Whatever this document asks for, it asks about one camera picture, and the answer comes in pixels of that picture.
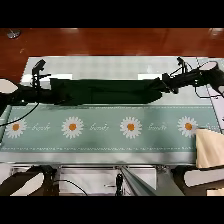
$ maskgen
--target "beige cloth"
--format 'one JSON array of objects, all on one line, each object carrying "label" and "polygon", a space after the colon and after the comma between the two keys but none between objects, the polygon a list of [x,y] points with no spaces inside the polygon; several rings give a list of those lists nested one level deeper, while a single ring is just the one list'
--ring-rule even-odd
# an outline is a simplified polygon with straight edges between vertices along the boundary
[{"label": "beige cloth", "polygon": [[[224,165],[224,135],[207,129],[197,129],[196,147],[198,168]],[[224,188],[208,190],[208,196],[224,196]]]}]

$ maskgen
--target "brown wooden surface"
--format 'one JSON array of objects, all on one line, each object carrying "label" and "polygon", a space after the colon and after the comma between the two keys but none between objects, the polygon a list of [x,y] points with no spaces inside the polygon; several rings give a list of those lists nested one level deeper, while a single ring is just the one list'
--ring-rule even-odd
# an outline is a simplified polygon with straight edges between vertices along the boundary
[{"label": "brown wooden surface", "polygon": [[157,55],[224,57],[222,28],[0,29],[0,77],[19,81],[29,56]]}]

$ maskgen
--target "daisy print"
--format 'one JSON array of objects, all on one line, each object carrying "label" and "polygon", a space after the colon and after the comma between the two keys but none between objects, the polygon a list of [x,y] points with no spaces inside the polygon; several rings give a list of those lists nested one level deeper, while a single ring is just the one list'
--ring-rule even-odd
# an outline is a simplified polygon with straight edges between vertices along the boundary
[{"label": "daisy print", "polygon": [[69,117],[65,122],[63,122],[63,135],[65,135],[66,138],[75,138],[82,134],[83,126],[83,121],[78,117]]},{"label": "daisy print", "polygon": [[22,119],[22,120],[16,121],[15,123],[7,125],[5,132],[8,138],[17,138],[23,134],[23,131],[26,130],[26,127],[27,127],[26,121],[25,119]]},{"label": "daisy print", "polygon": [[177,127],[179,128],[178,130],[182,132],[182,135],[189,138],[195,135],[197,126],[198,124],[194,120],[194,118],[190,118],[186,116],[179,119],[178,125],[177,125]]},{"label": "daisy print", "polygon": [[140,130],[142,130],[140,121],[134,117],[126,117],[125,119],[123,119],[120,127],[120,131],[123,132],[123,135],[125,135],[126,138],[130,139],[139,136],[141,134]]}]

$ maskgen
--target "table mat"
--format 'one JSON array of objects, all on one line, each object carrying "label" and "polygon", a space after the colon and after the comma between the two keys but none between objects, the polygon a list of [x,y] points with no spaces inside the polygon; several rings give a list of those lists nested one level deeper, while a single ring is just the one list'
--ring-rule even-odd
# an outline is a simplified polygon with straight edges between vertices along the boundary
[{"label": "table mat", "polygon": [[[33,106],[12,107],[9,121]],[[195,131],[220,132],[212,106],[39,105],[8,125],[2,152],[167,153],[195,152]]]}]

